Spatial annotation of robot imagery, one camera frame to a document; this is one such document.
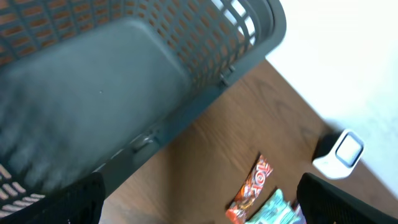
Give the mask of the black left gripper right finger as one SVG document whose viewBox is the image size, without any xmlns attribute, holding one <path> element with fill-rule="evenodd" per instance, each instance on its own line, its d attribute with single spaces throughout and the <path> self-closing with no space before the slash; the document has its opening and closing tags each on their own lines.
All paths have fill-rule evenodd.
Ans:
<svg viewBox="0 0 398 224">
<path fill-rule="evenodd" d="M 308 224 L 397 224 L 397 219 L 311 173 L 297 186 L 297 200 Z"/>
</svg>

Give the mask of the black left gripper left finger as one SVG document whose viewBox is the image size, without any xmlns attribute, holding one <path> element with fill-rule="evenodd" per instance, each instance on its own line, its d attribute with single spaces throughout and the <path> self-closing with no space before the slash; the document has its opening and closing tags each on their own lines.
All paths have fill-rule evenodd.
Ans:
<svg viewBox="0 0 398 224">
<path fill-rule="evenodd" d="M 94 172 L 68 187 L 1 219 L 2 224 L 98 224 L 104 180 Z"/>
</svg>

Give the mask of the teal snack packet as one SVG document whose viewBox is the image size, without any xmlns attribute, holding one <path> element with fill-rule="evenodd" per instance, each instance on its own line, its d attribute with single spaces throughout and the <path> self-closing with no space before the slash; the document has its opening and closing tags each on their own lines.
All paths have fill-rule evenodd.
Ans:
<svg viewBox="0 0 398 224">
<path fill-rule="evenodd" d="M 300 223 L 302 220 L 293 211 L 290 202 L 284 200 L 281 189 L 277 189 L 245 224 L 294 224 Z"/>
</svg>

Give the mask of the orange brown candy bar wrapper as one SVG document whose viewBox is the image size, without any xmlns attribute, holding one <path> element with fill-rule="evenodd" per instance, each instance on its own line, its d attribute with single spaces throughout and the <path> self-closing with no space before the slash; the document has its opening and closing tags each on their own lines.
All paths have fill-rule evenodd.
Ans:
<svg viewBox="0 0 398 224">
<path fill-rule="evenodd" d="M 258 198 L 272 171 L 273 168 L 267 159 L 259 154 L 246 180 L 226 210 L 226 216 L 233 224 L 245 223 L 248 210 Z"/>
</svg>

